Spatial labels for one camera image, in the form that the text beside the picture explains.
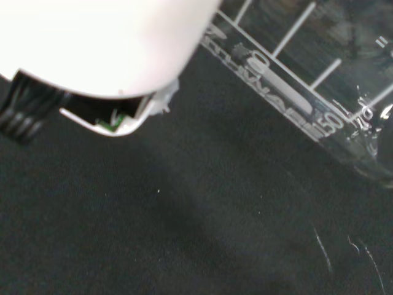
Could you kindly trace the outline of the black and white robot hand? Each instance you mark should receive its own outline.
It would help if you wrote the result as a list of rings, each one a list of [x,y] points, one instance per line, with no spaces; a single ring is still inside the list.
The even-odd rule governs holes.
[[[168,112],[220,1],[2,1],[1,133],[61,114],[127,136]]]

